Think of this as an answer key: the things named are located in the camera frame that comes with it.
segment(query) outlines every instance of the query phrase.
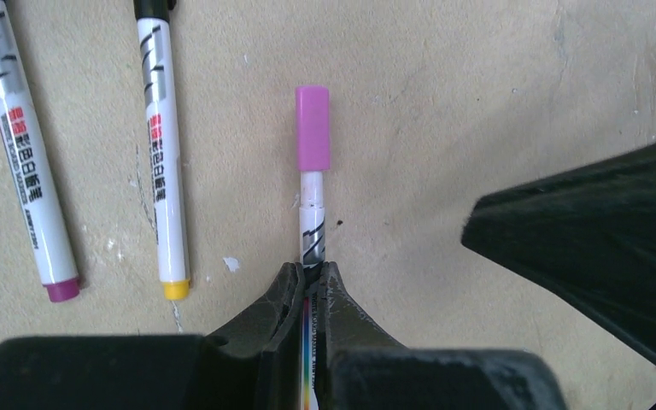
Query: concrete floor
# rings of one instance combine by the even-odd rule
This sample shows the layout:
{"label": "concrete floor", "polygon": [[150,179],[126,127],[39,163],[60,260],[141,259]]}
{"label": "concrete floor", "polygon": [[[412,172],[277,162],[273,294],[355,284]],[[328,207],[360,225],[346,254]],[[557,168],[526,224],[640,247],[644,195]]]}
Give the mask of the concrete floor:
{"label": "concrete floor", "polygon": [[208,333],[248,306],[297,255],[293,89],[320,83],[328,258],[386,331],[536,352],[572,409],[656,401],[655,366],[459,243],[481,195],[656,141],[656,2],[183,1],[172,35],[195,280],[176,309],[137,183],[149,157],[132,2],[9,11],[85,289],[48,302],[0,141],[0,341]]}

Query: marker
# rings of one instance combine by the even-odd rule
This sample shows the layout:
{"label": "marker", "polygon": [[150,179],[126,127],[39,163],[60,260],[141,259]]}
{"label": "marker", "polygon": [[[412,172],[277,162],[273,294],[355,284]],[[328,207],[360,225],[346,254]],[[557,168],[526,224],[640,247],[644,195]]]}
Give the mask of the marker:
{"label": "marker", "polygon": [[144,112],[149,130],[152,196],[155,204],[160,282],[170,301],[190,291],[182,161],[179,159],[177,100],[174,89],[169,11],[176,1],[134,0],[142,51]]}
{"label": "marker", "polygon": [[77,267],[6,3],[0,0],[0,131],[38,274],[52,302],[79,294]]}
{"label": "marker", "polygon": [[[300,249],[303,269],[325,261],[325,208],[323,171],[331,168],[330,96],[319,85],[296,88],[298,171],[301,172]],[[318,324],[318,282],[310,284],[303,301],[302,408],[317,409],[315,349]]]}

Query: white paint fleck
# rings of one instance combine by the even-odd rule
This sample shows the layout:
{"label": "white paint fleck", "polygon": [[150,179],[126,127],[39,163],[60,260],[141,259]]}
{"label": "white paint fleck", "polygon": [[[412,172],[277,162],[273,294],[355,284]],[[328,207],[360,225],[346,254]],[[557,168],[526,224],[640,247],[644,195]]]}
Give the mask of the white paint fleck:
{"label": "white paint fleck", "polygon": [[174,324],[177,325],[177,333],[183,333],[185,329],[182,327],[182,318],[179,316],[179,308],[174,301],[172,302],[172,315],[174,316]]}
{"label": "white paint fleck", "polygon": [[238,261],[233,257],[227,256],[225,258],[222,258],[222,261],[227,266],[227,269],[230,270],[230,272],[232,273],[235,273],[237,269],[240,269],[240,261]]}
{"label": "white paint fleck", "polygon": [[290,209],[295,209],[298,206],[298,202],[301,201],[301,193],[296,191],[295,196],[293,196],[293,204],[290,205]]}

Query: purple marker cap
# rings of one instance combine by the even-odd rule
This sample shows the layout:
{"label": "purple marker cap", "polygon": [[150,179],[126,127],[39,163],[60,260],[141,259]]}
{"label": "purple marker cap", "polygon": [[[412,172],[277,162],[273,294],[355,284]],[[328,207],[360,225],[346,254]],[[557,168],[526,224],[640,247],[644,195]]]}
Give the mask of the purple marker cap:
{"label": "purple marker cap", "polygon": [[46,291],[49,292],[49,300],[58,303],[68,301],[79,295],[79,281],[69,279],[56,284],[45,284]]}
{"label": "purple marker cap", "polygon": [[331,99],[320,85],[296,88],[298,171],[331,169]]}

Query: white marker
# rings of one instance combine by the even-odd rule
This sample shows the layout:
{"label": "white marker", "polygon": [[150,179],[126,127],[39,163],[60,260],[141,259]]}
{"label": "white marker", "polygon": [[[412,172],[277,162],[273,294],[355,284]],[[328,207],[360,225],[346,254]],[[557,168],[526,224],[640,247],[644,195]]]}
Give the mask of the white marker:
{"label": "white marker", "polygon": [[157,260],[165,297],[170,301],[186,298],[190,290],[169,31],[169,10],[175,3],[174,0],[134,0],[149,130]]}
{"label": "white marker", "polygon": [[[301,263],[320,269],[325,261],[323,171],[331,168],[330,96],[328,89],[308,85],[296,89],[298,171],[301,172]],[[318,282],[307,284],[303,301],[301,408],[318,408],[315,396],[315,352],[318,324]]]}
{"label": "white marker", "polygon": [[3,0],[0,0],[0,130],[41,283],[52,302],[72,299],[79,294],[77,267]]}

